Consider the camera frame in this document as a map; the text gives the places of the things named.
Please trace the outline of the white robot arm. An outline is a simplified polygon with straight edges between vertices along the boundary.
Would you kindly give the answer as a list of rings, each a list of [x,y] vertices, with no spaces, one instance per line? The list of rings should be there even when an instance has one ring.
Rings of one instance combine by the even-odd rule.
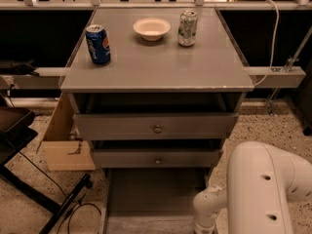
[[[293,234],[288,203],[312,199],[312,164],[259,141],[239,144],[227,163],[226,187],[209,186],[193,201],[196,234],[214,234],[228,211],[228,234]]]

